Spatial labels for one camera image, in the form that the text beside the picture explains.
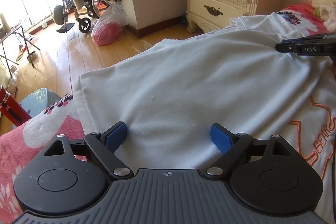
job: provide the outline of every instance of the red object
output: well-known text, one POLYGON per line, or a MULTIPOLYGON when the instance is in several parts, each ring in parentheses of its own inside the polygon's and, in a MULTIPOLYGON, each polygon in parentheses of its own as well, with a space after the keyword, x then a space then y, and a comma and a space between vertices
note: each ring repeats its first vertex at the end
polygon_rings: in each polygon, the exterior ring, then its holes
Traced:
POLYGON ((23 107, 0 85, 0 112, 17 127, 31 119, 23 107))
POLYGON ((123 27, 118 23, 98 22, 93 28, 91 37, 99 46, 111 44, 120 39, 123 27))
POLYGON ((313 15, 315 9, 309 4, 295 4, 284 8, 282 11, 284 10, 297 12, 299 13, 297 16, 310 21, 314 25, 314 27, 317 28, 317 32, 311 29, 307 29, 310 35, 318 33, 328 33, 327 28, 323 24, 323 20, 313 15))

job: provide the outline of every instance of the crosshair symbol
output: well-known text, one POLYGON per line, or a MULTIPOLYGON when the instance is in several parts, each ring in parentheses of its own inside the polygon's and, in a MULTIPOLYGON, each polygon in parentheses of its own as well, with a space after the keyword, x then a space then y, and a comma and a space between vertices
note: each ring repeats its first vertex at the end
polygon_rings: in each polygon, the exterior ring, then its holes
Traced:
POLYGON ((170 171, 168 171, 168 170, 167 170, 166 172, 162 173, 162 174, 164 174, 164 175, 167 176, 167 177, 173 175, 173 173, 170 172, 170 171))

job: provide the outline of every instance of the blue gripper pad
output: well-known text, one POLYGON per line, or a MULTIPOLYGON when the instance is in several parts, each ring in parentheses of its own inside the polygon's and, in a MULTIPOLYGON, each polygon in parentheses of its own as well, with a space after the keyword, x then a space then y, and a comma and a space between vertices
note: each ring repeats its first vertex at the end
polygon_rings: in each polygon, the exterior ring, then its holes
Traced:
POLYGON ((224 127, 222 126, 220 127, 221 129, 219 129, 216 126, 216 124, 213 124, 211 126, 210 136, 212 142, 217 146, 217 148, 222 152, 222 154, 225 154, 233 146, 231 139, 231 135, 233 134, 230 131, 226 130, 224 127))
POLYGON ((100 136, 100 141, 107 147, 108 150, 114 153, 125 141, 126 136, 126 124, 124 122, 118 122, 100 136))

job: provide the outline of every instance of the wheelchair footrest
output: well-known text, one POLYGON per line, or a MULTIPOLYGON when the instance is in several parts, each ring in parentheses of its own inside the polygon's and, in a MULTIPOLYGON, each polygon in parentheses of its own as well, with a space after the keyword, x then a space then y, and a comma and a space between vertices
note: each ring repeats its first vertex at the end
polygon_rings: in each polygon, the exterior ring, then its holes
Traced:
POLYGON ((74 26, 74 23, 67 23, 61 27, 61 29, 56 30, 59 33, 67 33, 74 26))

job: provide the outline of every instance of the drawer handle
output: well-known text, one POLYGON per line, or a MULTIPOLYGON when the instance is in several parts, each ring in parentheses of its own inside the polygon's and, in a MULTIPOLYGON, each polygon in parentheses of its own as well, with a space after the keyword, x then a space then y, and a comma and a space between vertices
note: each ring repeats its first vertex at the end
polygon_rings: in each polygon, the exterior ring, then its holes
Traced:
POLYGON ((204 8, 207 8, 210 15, 213 15, 213 16, 223 15, 223 13, 219 10, 216 10, 215 7, 209 7, 209 6, 204 5, 204 8))

